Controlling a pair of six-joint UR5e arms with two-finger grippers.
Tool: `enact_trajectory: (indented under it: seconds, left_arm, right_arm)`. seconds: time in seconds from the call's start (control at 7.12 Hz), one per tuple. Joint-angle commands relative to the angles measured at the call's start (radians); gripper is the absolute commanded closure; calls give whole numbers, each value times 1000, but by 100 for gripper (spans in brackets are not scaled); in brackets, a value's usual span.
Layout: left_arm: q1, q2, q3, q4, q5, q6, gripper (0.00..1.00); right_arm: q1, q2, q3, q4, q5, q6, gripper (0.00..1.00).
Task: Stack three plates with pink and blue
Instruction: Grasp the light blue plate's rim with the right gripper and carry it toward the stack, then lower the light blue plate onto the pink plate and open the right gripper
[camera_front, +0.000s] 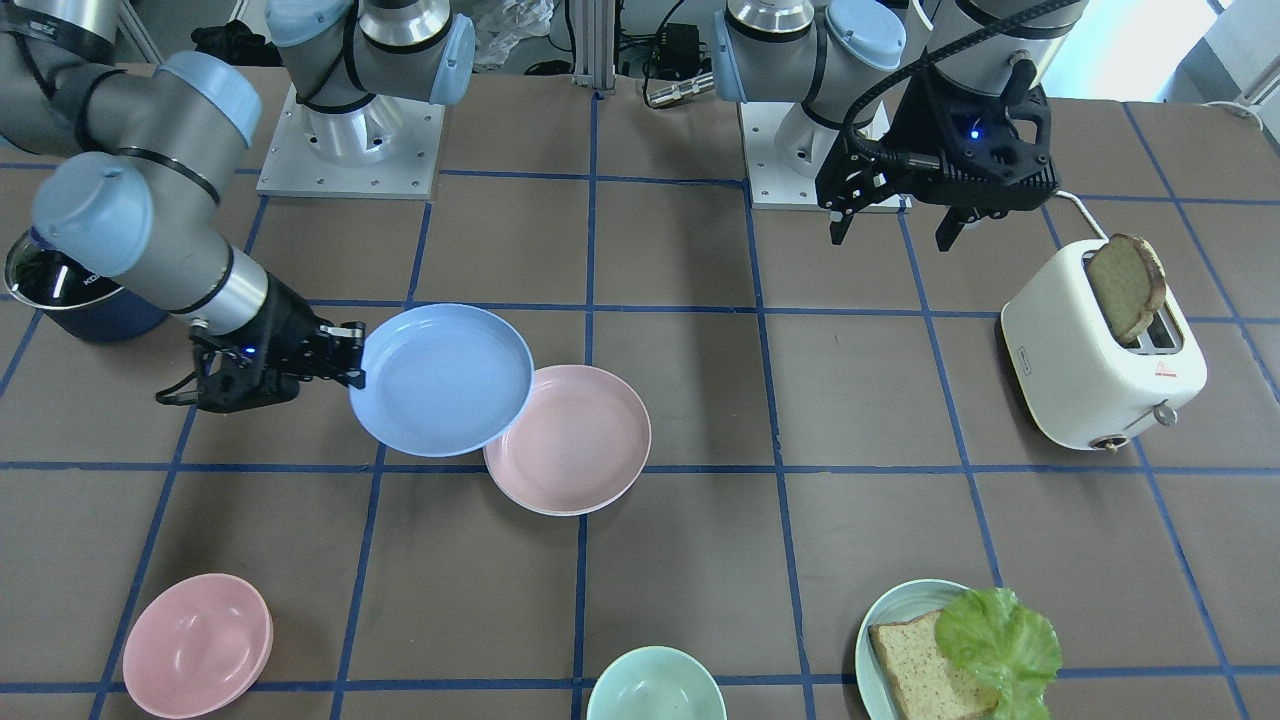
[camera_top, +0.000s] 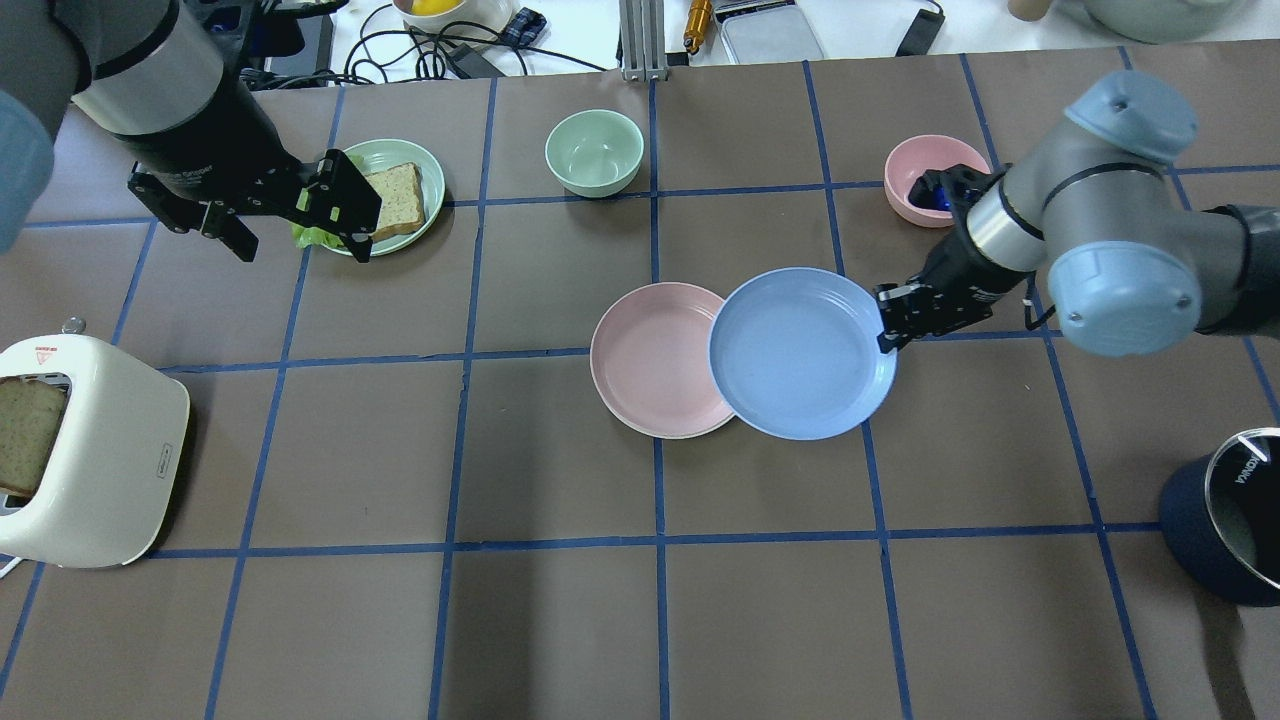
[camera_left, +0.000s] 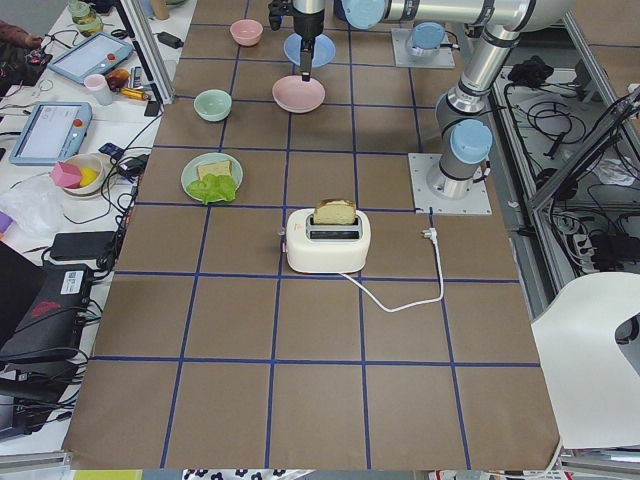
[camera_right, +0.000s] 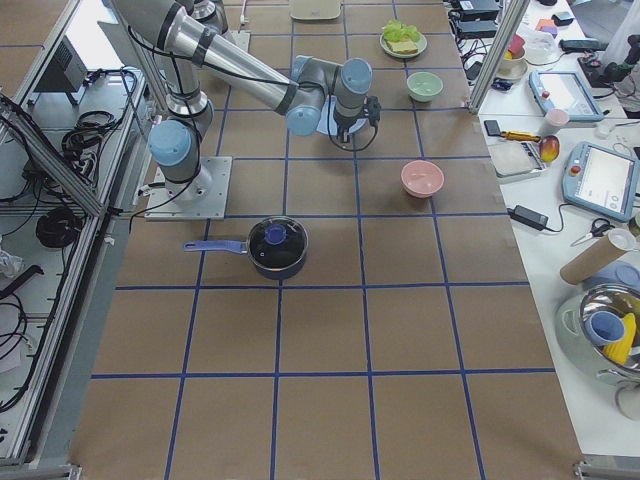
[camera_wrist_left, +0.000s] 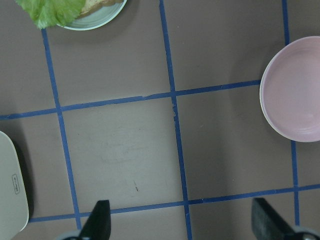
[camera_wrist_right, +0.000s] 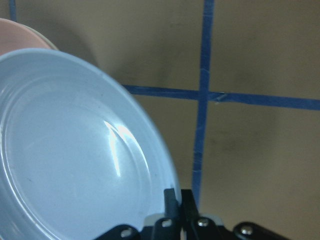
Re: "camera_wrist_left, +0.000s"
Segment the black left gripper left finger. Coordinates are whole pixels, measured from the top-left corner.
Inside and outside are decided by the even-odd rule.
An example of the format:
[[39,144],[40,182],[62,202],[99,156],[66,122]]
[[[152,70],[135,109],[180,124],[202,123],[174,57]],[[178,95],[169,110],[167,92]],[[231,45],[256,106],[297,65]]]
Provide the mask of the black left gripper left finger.
[[109,200],[99,200],[78,235],[79,240],[108,240],[111,236]]

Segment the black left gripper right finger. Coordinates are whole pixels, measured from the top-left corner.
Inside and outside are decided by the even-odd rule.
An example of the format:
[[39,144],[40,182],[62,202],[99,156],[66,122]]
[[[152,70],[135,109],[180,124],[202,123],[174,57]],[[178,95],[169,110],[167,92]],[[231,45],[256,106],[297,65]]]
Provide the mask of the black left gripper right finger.
[[257,240],[303,240],[304,234],[294,229],[262,197],[252,200],[251,229]]

